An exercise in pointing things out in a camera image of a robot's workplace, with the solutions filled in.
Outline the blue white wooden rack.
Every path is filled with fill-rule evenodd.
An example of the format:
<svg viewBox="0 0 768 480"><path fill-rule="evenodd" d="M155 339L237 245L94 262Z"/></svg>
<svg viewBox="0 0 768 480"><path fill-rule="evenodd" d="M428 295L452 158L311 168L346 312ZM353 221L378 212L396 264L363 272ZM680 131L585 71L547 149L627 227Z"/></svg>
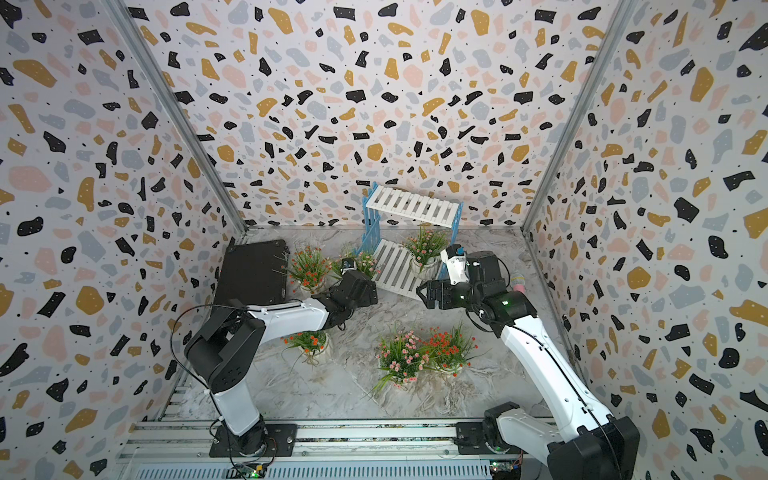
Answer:
<svg viewBox="0 0 768 480"><path fill-rule="evenodd" d="M438 256L426 260L415 252L416 239L427 236L430 242L455 242L461 202L374 184L363 197L362 210L365 230L358 252L375 260L373 280L379 290L416 299L421 283L447 277L447 268ZM418 229L398 240L387 239L382 236L382 219L413 221Z"/></svg>

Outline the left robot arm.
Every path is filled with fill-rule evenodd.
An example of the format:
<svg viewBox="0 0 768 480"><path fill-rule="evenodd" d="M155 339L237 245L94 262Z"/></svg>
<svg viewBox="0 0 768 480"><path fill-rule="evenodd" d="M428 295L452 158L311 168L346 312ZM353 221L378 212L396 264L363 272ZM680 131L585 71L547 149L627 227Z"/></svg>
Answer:
<svg viewBox="0 0 768 480"><path fill-rule="evenodd" d="M213 304L209 318L184 347L191 375L207 389L221 421L210 455L235 459L279 452L280 442L268 431L246 381L261 344L340 327L356 310L377 303L375 282L348 270L337 284L305 300L272 306Z"/></svg>

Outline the red flower pot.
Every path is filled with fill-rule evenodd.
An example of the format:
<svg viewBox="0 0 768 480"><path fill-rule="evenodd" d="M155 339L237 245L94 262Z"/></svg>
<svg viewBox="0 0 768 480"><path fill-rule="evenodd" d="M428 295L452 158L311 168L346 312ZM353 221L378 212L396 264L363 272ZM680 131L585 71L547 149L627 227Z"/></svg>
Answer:
<svg viewBox="0 0 768 480"><path fill-rule="evenodd" d="M331 272L331 262L317 247L306 246L284 255L285 272L291 293L318 294L324 290Z"/></svg>
<svg viewBox="0 0 768 480"><path fill-rule="evenodd" d="M299 359L304 363L317 366L328 355L330 337L325 331L305 331L295 333L283 338L283 343L288 349L299 352Z"/></svg>
<svg viewBox="0 0 768 480"><path fill-rule="evenodd" d="M479 350L477 340L465 334L461 325L448 330L432 328L424 343L428 367L433 371L457 376L471 366L471 360Z"/></svg>

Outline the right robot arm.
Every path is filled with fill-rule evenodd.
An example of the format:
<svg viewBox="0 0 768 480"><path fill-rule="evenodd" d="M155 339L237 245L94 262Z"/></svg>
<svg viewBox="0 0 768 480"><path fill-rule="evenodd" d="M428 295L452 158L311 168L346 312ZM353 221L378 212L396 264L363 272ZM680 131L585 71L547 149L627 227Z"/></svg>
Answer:
<svg viewBox="0 0 768 480"><path fill-rule="evenodd" d="M599 401L561 355L525 293L501 273L490 251L466 253L453 244L440 254L448 276L416 290L428 309L462 309L481 331L515 355L542 395L554 422L547 424L506 402L485 411L481 448L528 453L554 479L629 479L640 433Z"/></svg>

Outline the pink flower pot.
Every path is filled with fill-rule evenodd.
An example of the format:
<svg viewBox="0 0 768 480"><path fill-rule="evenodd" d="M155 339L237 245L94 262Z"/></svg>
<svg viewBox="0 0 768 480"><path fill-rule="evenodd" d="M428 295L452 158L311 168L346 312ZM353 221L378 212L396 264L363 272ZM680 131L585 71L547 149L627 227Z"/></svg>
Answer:
<svg viewBox="0 0 768 480"><path fill-rule="evenodd" d="M358 252L354 248L348 248L332 263L332 271L337 278L342 277L339 272L339 262L342 258L346 257L354 257L357 266L356 270L366 275L369 279L373 279L380 272L377 260L371 251Z"/></svg>
<svg viewBox="0 0 768 480"><path fill-rule="evenodd" d="M390 384L407 388L431 364L427 346L412 330L397 331L383 337L379 349L377 360L382 376L374 386L374 392Z"/></svg>
<svg viewBox="0 0 768 480"><path fill-rule="evenodd" d="M410 254L410 270L418 279L436 278L441 264L440 252L448 246L448 240L444 231L425 227L405 239L403 247Z"/></svg>

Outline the pink flower pot front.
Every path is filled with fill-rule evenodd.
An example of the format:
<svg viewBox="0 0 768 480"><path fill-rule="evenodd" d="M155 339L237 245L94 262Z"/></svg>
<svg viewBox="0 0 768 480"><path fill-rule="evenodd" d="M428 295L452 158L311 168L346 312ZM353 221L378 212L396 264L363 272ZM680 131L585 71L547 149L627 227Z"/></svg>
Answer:
<svg viewBox="0 0 768 480"><path fill-rule="evenodd" d="M390 384L407 388L431 364L427 346L412 330L397 331L383 337L379 349L377 360L382 376L374 386L374 392Z"/></svg>

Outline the pink flower pot back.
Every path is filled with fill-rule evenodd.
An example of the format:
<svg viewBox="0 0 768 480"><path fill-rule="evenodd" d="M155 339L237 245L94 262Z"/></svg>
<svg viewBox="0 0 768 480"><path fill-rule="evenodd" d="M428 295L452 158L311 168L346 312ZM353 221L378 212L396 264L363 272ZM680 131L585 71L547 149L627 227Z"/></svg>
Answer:
<svg viewBox="0 0 768 480"><path fill-rule="evenodd" d="M373 279L380 272L377 260L371 251L358 252L354 248L348 248L332 263L332 271L337 278L342 277L339 272L339 262L342 258L346 257L354 257L357 266L356 270L366 275L369 279Z"/></svg>

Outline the pink toy microphone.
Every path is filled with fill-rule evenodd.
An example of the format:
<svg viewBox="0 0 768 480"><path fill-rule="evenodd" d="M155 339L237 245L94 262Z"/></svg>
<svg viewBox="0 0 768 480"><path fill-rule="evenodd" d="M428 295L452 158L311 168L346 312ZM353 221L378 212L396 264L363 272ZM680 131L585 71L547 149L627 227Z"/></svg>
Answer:
<svg viewBox="0 0 768 480"><path fill-rule="evenodd" d="M526 292L525 277L521 273L513 274L510 279L510 286L513 291L525 293Z"/></svg>

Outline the black case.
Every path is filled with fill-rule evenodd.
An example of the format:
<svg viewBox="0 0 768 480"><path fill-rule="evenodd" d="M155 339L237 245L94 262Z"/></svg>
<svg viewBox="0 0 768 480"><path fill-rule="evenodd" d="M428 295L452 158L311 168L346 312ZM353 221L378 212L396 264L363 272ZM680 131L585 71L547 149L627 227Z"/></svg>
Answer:
<svg viewBox="0 0 768 480"><path fill-rule="evenodd" d="M289 253L283 239L228 247L213 303L228 306L284 303Z"/></svg>

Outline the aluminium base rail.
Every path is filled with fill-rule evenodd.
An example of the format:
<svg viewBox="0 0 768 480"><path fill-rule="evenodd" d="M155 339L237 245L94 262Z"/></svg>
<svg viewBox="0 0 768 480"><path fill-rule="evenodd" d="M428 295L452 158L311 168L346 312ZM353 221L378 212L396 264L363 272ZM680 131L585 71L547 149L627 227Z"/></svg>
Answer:
<svg viewBox="0 0 768 480"><path fill-rule="evenodd" d="M491 452L478 418L277 420L252 458L227 455L205 420L142 422L114 479L548 479L529 447Z"/></svg>

